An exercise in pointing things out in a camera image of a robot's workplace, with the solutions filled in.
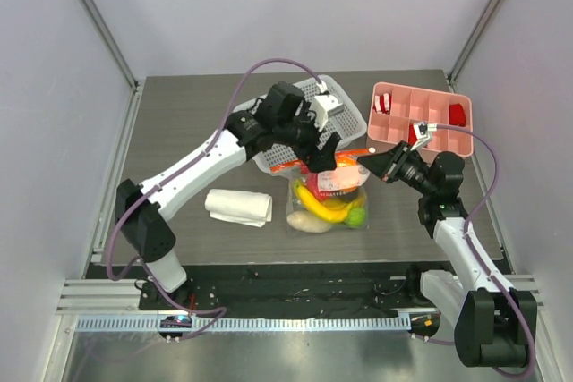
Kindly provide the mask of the clear zip bag orange seal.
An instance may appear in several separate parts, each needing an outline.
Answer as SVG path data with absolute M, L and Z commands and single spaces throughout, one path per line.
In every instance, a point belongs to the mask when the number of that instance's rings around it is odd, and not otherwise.
M 363 155 L 371 155 L 371 149 L 351 149 L 339 151 L 336 154 L 352 155 L 356 159 Z M 293 192 L 294 180 L 300 180 L 306 188 L 328 208 L 339 208 L 342 204 L 353 203 L 353 208 L 364 207 L 368 213 L 368 198 L 364 185 L 370 172 L 362 166 L 360 175 L 336 174 L 335 170 L 321 173 L 311 173 L 308 167 L 300 160 L 293 160 L 281 165 L 272 166 L 270 171 L 275 175 L 285 176 L 289 180 L 289 202 L 286 206 L 286 216 L 295 211 L 308 211 Z M 351 228 L 343 223 L 332 224 L 329 230 L 364 229 L 367 221 L 361 228 Z

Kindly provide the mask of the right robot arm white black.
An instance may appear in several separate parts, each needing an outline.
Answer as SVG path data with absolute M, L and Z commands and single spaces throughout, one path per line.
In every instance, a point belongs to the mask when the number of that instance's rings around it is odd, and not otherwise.
M 459 197 L 464 159 L 444 151 L 426 164 L 402 141 L 357 161 L 385 183 L 401 181 L 420 192 L 420 223 L 453 267 L 451 272 L 429 270 L 408 279 L 407 300 L 416 306 L 431 301 L 438 308 L 453 326 L 458 358 L 468 368 L 531 370 L 537 301 L 531 292 L 518 290 L 479 243 Z

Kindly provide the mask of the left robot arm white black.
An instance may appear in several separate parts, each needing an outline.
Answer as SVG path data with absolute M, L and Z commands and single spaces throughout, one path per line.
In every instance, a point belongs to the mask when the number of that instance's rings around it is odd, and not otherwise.
M 312 173 L 336 167 L 340 141 L 332 132 L 321 140 L 328 120 L 344 106 L 324 82 L 306 100 L 293 84 L 274 84 L 268 94 L 223 119 L 196 150 L 164 172 L 137 184 L 127 179 L 116 190 L 113 232 L 121 233 L 158 282 L 159 298 L 170 309 L 183 308 L 191 297 L 188 276 L 175 254 L 175 234 L 168 225 L 178 210 L 221 175 L 275 144 L 287 146 Z

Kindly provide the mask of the orange fake fruit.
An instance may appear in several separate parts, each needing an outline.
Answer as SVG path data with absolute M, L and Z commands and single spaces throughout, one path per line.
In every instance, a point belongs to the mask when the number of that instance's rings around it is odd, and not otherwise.
M 362 167 L 354 156 L 347 154 L 336 154 L 335 161 L 337 164 L 335 169 L 336 174 L 345 174 L 350 176 L 361 174 Z

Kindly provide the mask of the yellow fake banana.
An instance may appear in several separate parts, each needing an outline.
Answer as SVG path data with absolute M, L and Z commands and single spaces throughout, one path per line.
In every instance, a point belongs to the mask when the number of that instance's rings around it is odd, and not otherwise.
M 343 223 L 354 206 L 353 203 L 345 203 L 339 208 L 328 208 L 318 201 L 300 180 L 294 180 L 293 192 L 308 211 L 331 224 Z

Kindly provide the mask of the green fake fruit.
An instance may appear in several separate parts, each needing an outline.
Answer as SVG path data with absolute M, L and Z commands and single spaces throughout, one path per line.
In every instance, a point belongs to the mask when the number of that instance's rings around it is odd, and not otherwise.
M 344 221 L 344 224 L 351 228 L 361 228 L 367 221 L 367 209 L 364 207 L 352 208 Z

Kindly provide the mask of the white fake radish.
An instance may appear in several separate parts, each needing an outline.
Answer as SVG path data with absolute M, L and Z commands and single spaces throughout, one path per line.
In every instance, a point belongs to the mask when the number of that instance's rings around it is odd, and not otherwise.
M 304 233 L 326 233 L 332 228 L 332 224 L 307 211 L 292 212 L 286 221 L 293 229 Z

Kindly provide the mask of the red item middle compartment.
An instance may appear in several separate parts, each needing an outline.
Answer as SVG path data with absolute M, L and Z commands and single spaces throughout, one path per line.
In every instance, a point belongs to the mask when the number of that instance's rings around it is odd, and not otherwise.
M 417 141 L 423 139 L 425 137 L 425 131 L 423 130 L 423 126 L 418 123 L 412 123 L 409 126 L 408 132 L 408 143 L 412 146 L 416 144 Z

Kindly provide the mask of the red item compartment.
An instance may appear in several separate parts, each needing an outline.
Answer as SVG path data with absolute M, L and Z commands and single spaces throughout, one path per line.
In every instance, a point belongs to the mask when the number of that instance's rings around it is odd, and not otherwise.
M 417 141 L 423 139 L 425 137 L 425 131 L 423 130 L 423 126 L 418 123 L 412 123 L 409 126 L 408 132 L 408 143 L 412 146 L 416 144 Z
M 466 127 L 466 111 L 461 104 L 451 104 L 449 106 L 449 125 L 456 127 Z

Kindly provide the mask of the white perforated plastic basket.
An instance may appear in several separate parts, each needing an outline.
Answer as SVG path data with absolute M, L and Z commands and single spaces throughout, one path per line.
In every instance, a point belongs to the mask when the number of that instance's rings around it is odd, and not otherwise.
M 355 102 L 328 75 L 296 83 L 279 81 L 236 107 L 225 129 L 265 173 L 301 161 L 316 173 L 334 166 L 335 152 L 366 133 Z

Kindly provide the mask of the red white striped item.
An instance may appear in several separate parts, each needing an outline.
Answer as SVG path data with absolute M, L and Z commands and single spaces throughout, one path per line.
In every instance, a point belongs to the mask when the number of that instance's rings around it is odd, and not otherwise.
M 372 110 L 379 114 L 389 115 L 392 105 L 392 95 L 389 92 L 376 94 L 373 97 Z

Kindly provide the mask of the folded white towel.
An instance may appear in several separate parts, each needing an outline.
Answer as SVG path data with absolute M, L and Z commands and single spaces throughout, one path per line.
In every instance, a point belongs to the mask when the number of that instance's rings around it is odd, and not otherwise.
M 272 220 L 272 202 L 265 193 L 211 189 L 204 207 L 213 219 L 263 227 Z

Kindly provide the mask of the pink compartment tray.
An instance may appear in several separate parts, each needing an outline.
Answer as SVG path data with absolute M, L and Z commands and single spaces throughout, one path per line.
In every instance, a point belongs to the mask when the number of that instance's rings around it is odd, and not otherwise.
M 392 105 L 389 115 L 372 110 L 373 97 L 389 92 Z M 389 82 L 378 82 L 372 89 L 372 101 L 369 108 L 366 145 L 384 152 L 392 149 L 401 141 L 408 143 L 408 129 L 412 123 L 427 122 L 444 125 L 433 134 L 433 140 L 419 150 L 424 161 L 431 163 L 442 151 L 454 152 L 462 158 L 474 153 L 473 137 L 463 132 L 449 129 L 449 106 L 461 104 L 466 111 L 467 130 L 473 129 L 473 109 L 470 98 L 445 91 L 423 89 Z

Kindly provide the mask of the red item right compartment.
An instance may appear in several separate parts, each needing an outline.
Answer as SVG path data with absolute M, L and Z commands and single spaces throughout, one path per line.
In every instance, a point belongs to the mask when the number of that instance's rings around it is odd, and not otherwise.
M 461 104 L 451 104 L 449 106 L 449 125 L 456 127 L 466 127 L 466 111 Z

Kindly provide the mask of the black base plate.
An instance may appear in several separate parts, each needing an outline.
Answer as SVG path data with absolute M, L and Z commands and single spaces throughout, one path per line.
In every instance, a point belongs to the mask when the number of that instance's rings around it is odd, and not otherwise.
M 416 282 L 442 263 L 317 263 L 188 266 L 187 281 L 167 297 L 152 282 L 140 286 L 143 310 L 226 308 L 226 318 L 393 318 L 431 303 Z

